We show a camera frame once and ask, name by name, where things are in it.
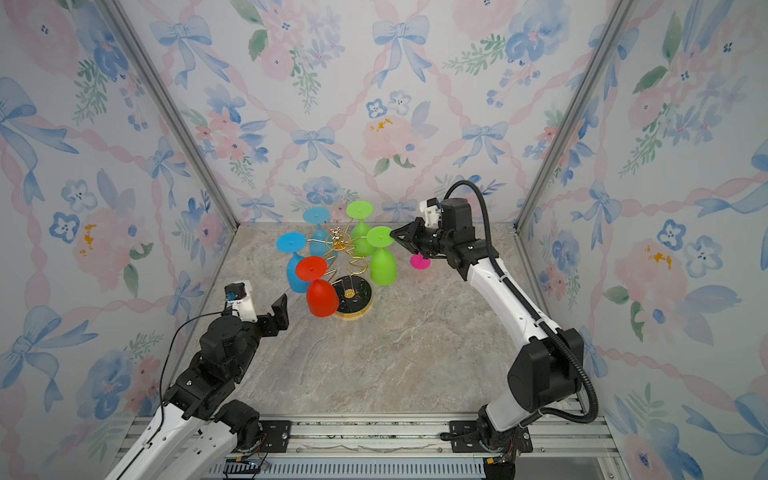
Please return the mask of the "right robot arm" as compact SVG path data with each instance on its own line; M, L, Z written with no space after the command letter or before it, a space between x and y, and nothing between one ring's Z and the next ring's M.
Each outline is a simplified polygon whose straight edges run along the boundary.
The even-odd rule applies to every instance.
M517 448L527 427L544 415L573 423L589 423L593 410L575 415L556 403L584 389L584 340L574 329L562 329L519 287L488 237L479 238L467 200L430 199L421 214L393 230L392 240L425 259L440 259L454 269L491 307L509 333L515 358L506 387L480 408L473 433L459 439L476 441L490 452Z

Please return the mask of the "pink wine glass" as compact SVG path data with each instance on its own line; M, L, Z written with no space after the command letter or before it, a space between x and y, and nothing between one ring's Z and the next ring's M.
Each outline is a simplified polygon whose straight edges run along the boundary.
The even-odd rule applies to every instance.
M416 270L426 270L431 265L431 260L421 254L414 254L410 258L410 265Z

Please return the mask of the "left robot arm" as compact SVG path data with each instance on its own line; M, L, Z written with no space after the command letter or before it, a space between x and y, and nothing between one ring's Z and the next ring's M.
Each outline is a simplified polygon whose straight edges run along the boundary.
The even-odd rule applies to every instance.
M201 479L225 457L283 453L288 421L262 421L231 394L244 379L260 342L289 327L288 298L256 314L249 296L229 296L222 313L200 338L200 349L168 390L110 479Z

